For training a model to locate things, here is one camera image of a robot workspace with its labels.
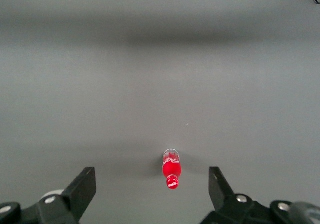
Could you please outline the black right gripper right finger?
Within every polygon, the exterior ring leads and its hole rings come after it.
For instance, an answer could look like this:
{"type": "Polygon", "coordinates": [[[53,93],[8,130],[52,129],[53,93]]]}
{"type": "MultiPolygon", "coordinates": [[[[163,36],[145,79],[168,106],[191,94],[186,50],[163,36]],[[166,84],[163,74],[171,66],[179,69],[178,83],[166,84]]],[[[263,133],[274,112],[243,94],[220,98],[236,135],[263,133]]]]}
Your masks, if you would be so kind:
{"type": "Polygon", "coordinates": [[[276,200],[269,207],[249,196],[234,193],[219,167],[210,167],[208,193],[214,210],[203,224],[292,224],[289,201],[276,200]]]}

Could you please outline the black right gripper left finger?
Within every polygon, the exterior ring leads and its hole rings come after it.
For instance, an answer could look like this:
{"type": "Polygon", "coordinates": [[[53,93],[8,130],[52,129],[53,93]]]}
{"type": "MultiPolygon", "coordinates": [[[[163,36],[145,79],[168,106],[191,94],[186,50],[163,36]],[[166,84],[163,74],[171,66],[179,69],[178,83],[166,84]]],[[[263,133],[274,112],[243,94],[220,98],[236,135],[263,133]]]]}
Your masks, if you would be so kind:
{"type": "Polygon", "coordinates": [[[94,167],[86,167],[63,190],[46,193],[22,209],[18,202],[0,204],[2,224],[78,224],[97,191],[94,167]]]}

